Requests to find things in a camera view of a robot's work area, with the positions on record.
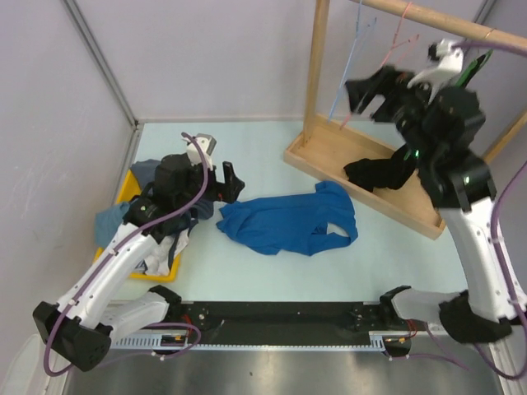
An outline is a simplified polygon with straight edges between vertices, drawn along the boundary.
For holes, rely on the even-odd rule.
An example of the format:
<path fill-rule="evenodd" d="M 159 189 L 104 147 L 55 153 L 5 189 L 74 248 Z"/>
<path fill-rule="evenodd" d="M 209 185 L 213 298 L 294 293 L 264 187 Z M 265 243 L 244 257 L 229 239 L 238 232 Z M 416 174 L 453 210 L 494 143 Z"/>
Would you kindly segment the pink wire hanger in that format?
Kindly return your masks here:
<path fill-rule="evenodd" d="M 409 8 L 413 5 L 412 2 L 408 2 L 405 6 L 403 12 L 401 13 L 401 16 L 399 18 L 399 22 L 397 24 L 397 27 L 394 31 L 393 37 L 392 37 L 392 43 L 386 52 L 385 57 L 383 58 L 380 67 L 383 67 L 390 59 L 394 51 L 400 47 L 405 47 L 405 52 L 394 62 L 395 64 L 401 62 L 412 50 L 415 44 L 419 41 L 420 35 L 416 34 L 413 36 L 408 37 L 407 39 L 399 39 L 399 33 L 403 25 L 403 21 L 408 13 Z"/>

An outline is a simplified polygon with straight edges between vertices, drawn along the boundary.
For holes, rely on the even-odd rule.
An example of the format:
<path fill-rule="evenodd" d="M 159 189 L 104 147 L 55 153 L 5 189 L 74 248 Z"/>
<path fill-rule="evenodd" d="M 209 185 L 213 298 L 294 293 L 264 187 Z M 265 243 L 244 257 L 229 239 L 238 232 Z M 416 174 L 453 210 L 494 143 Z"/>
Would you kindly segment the blue tank top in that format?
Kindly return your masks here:
<path fill-rule="evenodd" d="M 317 183 L 313 193 L 234 202 L 220 213 L 222 233 L 264 255 L 285 250 L 313 256 L 346 248 L 358 238 L 352 200 L 333 181 Z"/>

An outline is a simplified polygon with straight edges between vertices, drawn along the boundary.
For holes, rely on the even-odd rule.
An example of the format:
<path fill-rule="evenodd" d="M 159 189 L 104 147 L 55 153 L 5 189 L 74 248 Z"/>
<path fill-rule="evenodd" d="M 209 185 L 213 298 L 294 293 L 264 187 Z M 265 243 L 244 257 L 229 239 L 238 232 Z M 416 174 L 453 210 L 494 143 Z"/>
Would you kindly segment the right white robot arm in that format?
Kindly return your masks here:
<path fill-rule="evenodd" d="M 492 212 L 496 187 L 488 165 L 470 150 L 485 121 L 477 95 L 459 86 L 433 92 L 430 82 L 391 66 L 345 83 L 350 110 L 359 114 L 377 96 L 372 119 L 392 123 L 403 137 L 406 161 L 416 170 L 432 206 L 454 240 L 467 289 L 459 293 L 400 286 L 383 295 L 380 321 L 399 330 L 409 319 L 439 323 L 460 343 L 493 343 L 510 336 L 526 316 L 526 296 L 515 283 L 499 244 Z"/>

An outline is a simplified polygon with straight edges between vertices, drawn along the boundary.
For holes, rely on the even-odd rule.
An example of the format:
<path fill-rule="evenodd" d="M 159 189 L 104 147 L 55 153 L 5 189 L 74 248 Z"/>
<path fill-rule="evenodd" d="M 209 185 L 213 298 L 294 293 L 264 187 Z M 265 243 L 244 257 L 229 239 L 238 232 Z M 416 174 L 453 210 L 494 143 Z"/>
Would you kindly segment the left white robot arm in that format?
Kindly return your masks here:
<path fill-rule="evenodd" d="M 160 324 L 176 327 L 182 319 L 181 298 L 164 286 L 153 286 L 142 297 L 117 308 L 108 305 L 136 266 L 161 241 L 187 225 L 200 199 L 233 203 L 245 184 L 232 163 L 216 168 L 192 162 L 185 154 L 165 156 L 153 180 L 133 196 L 124 221 L 109 245 L 85 275 L 56 303 L 40 302 L 33 319 L 46 345 L 83 372 L 94 369 L 110 346 L 139 329 Z"/>

